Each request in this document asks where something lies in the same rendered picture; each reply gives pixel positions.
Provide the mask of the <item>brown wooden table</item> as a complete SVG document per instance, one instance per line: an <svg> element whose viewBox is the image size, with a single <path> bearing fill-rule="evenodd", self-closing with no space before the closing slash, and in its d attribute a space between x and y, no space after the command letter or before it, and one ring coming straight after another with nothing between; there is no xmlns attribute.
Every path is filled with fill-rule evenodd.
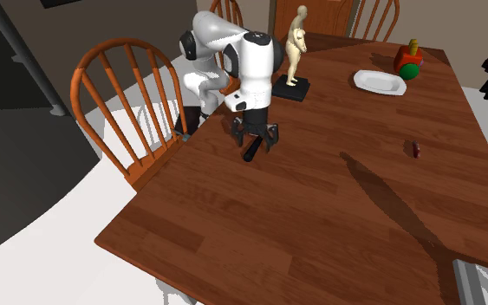
<svg viewBox="0 0 488 305"><path fill-rule="evenodd" d="M245 162L212 116L96 243L205 304L459 305L452 262L488 267L488 144L446 53L391 96L353 76L396 44L306 42L275 146Z"/></svg>

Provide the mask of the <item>grey white furniture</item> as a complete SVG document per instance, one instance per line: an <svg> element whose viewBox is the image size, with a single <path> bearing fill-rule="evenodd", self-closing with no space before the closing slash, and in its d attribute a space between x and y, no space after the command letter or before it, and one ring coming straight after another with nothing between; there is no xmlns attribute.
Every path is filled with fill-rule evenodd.
<svg viewBox="0 0 488 305"><path fill-rule="evenodd" d="M488 305L488 268L459 259L452 264L461 305Z"/></svg>

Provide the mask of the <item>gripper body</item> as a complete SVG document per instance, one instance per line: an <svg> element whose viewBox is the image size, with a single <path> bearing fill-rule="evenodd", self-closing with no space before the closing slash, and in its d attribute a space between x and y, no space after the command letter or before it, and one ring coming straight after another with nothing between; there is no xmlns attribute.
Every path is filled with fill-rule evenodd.
<svg viewBox="0 0 488 305"><path fill-rule="evenodd" d="M267 132L268 108L243 111L243 131L257 136L264 136Z"/></svg>

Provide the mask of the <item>beige human figure, black base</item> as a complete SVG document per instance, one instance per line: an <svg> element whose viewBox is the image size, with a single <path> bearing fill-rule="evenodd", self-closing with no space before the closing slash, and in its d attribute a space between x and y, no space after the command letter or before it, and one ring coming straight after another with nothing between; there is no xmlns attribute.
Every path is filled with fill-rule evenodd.
<svg viewBox="0 0 488 305"><path fill-rule="evenodd" d="M300 5L297 8L296 17L291 22L285 44L285 51L289 60L288 71L286 75L281 75L275 82L272 88L273 96L302 102L309 90L309 81L305 78L296 77L301 56L307 52L306 32L303 28L303 21L307 15L308 8L305 5Z"/></svg>

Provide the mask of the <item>orange wooden chair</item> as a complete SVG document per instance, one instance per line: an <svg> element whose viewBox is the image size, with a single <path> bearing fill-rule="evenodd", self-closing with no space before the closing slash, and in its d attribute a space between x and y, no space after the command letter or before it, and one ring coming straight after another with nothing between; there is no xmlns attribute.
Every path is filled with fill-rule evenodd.
<svg viewBox="0 0 488 305"><path fill-rule="evenodd" d="M153 120L153 124L156 133L159 136L160 147L153 150L147 143L146 135L144 134L138 119L133 113L130 103L124 94L124 91L115 75L115 72L106 56L106 52L110 49L122 47L127 55L127 59L133 71L134 77L138 83L140 92L142 94L143 100L146 105L146 109ZM167 123L169 126L169 134L171 138L167 140L161 132L161 127L159 124L159 119L154 111L153 103L151 101L150 95L146 89L146 84L140 74L140 69L138 67L138 62L133 52L133 48L138 47L146 51L150 67L153 71L153 76L155 84L159 91L159 97L161 104L164 108L165 115L167 118ZM104 68L110 83L112 84L115 93L120 99L122 106L124 107L128 118L130 119L133 128L140 138L142 145L146 151L146 155L142 158L138 157L134 149L132 148L127 137L121 130L119 124L117 123L114 116L109 111L106 102L101 98L100 93L96 89L94 83L88 76L87 69L90 63L94 59L99 59L102 67ZM159 66L157 60L161 60L166 65L170 76L172 77L172 84L174 88L174 93L177 101L178 115L181 120L182 130L177 132L175 130L175 123L172 118L172 114L169 109L168 99L166 97L166 91L161 79ZM124 166L118 158L114 155L112 150L107 146L101 136L94 130L94 128L87 121L85 114L81 109L80 101L80 87L85 87L89 92L90 96L93 98L94 102L97 104L98 108L101 110L104 118L107 119L109 125L115 131L121 144L127 150L127 153L133 160L133 163L129 166ZM80 60L73 73L71 83L70 83L70 100L73 109L73 113L79 123L79 125L84 129L88 136L93 140L93 142L101 149L103 153L113 162L116 168L124 176L125 180L133 187L135 191L140 191L148 181L160 170L160 168L183 146L184 141L190 138L188 133L188 127L186 123L185 109L183 105L183 99L179 84L179 77L177 75L176 69L172 65L171 61L156 47L148 42L141 41L135 38L114 38L102 42L96 45L94 48L90 49Z"/></svg>
<svg viewBox="0 0 488 305"><path fill-rule="evenodd" d="M358 0L348 36L355 38L363 25L361 39L386 42L400 16L400 0Z"/></svg>
<svg viewBox="0 0 488 305"><path fill-rule="evenodd" d="M221 18L239 27L243 26L241 11L236 0L213 0L210 12L217 13ZM229 84L219 90L219 93L227 95L239 89L240 80L232 76L229 77Z"/></svg>

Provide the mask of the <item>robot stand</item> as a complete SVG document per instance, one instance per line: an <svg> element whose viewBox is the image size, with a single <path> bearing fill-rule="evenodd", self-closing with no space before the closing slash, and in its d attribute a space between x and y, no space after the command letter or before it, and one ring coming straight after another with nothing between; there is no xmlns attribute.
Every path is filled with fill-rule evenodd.
<svg viewBox="0 0 488 305"><path fill-rule="evenodd" d="M181 135L193 135L199 125L200 117L201 117L201 107L199 106L185 106L184 107L184 116L185 116L185 123L187 127L187 132L185 133L183 131L183 126L182 126L182 118L181 115L179 115L176 124L174 125L173 131L176 134L181 134Z"/></svg>

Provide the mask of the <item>white plate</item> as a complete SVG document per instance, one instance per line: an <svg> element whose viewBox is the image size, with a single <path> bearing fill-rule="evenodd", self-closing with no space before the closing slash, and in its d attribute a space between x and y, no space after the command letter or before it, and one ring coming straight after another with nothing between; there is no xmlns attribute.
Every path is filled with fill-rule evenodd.
<svg viewBox="0 0 488 305"><path fill-rule="evenodd" d="M359 70L353 77L355 85L377 94L402 96L407 85L398 75L373 70Z"/></svg>

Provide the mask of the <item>red green yellow toy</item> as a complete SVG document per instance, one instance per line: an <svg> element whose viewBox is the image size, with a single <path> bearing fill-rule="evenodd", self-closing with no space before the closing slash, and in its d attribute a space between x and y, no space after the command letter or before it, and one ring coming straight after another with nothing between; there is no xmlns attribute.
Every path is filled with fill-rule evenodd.
<svg viewBox="0 0 488 305"><path fill-rule="evenodd" d="M423 55L418 41L412 39L408 45L399 48L394 58L394 71L405 81L412 80L419 72L423 64Z"/></svg>

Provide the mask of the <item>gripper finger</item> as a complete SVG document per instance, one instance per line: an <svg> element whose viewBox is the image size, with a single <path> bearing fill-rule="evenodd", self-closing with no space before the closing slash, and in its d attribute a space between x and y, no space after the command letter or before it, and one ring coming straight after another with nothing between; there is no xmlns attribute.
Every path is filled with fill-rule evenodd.
<svg viewBox="0 0 488 305"><path fill-rule="evenodd" d="M248 133L247 123L240 117L235 117L231 123L231 134L237 140L237 145L242 146L244 136Z"/></svg>
<svg viewBox="0 0 488 305"><path fill-rule="evenodd" d="M279 140L278 124L267 124L264 131L264 140L266 142L266 152L268 152Z"/></svg>

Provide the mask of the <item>dark grey refrigerator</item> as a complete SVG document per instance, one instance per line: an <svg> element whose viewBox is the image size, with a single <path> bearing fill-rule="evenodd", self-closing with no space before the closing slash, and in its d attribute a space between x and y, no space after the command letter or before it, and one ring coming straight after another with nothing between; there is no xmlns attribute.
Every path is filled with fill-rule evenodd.
<svg viewBox="0 0 488 305"><path fill-rule="evenodd" d="M98 163L75 120L52 106L0 30L0 245Z"/></svg>

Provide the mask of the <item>brown wooden door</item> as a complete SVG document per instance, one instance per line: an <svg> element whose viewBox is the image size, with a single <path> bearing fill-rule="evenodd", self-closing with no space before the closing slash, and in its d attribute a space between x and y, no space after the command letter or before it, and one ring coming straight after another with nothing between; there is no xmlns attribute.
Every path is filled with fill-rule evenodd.
<svg viewBox="0 0 488 305"><path fill-rule="evenodd" d="M304 5L308 15L303 21L306 32L345 36L354 0L277 0L274 35L288 34L297 8Z"/></svg>

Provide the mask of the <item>black cylinder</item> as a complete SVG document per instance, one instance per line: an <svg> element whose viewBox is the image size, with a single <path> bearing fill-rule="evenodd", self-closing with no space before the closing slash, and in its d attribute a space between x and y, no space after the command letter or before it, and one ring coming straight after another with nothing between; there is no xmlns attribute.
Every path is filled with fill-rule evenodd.
<svg viewBox="0 0 488 305"><path fill-rule="evenodd" d="M260 136L257 136L251 142L251 144L249 145L249 147L247 148L247 150L244 152L244 155L243 155L243 160L245 162L251 162L253 160L253 158L256 155L257 150L261 146L262 142L263 142L263 138Z"/></svg>

